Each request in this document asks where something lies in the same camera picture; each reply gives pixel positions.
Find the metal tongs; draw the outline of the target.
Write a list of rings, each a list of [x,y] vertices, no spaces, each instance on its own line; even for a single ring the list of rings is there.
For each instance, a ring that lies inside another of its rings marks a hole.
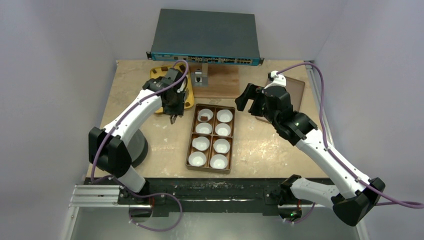
[[[177,115],[171,115],[170,116],[170,124],[171,125],[175,124],[177,117],[178,117]]]

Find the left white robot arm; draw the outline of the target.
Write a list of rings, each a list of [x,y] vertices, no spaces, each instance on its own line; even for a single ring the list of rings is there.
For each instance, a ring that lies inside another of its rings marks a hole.
[[[170,116],[173,124],[182,117],[185,107],[187,73],[169,68],[165,76],[151,78],[134,101],[103,128],[93,127],[88,133],[88,160],[96,168],[117,178],[130,190],[129,197],[138,205],[149,199],[147,181],[133,163],[147,155],[148,143],[140,131],[142,124],[158,109]]]

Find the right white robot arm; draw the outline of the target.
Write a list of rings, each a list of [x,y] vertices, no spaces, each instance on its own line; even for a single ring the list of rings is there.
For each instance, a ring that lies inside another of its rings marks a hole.
[[[380,196],[360,181],[379,191],[385,189],[385,183],[363,174],[337,151],[330,152],[331,146],[317,125],[306,114],[293,109],[285,87],[264,88],[249,83],[235,99],[236,109],[242,112],[249,100],[253,101],[248,110],[252,116],[267,119],[281,138],[304,152],[332,181],[327,185],[293,174],[280,185],[280,205],[307,200],[332,209],[343,223],[352,227],[376,206]]]

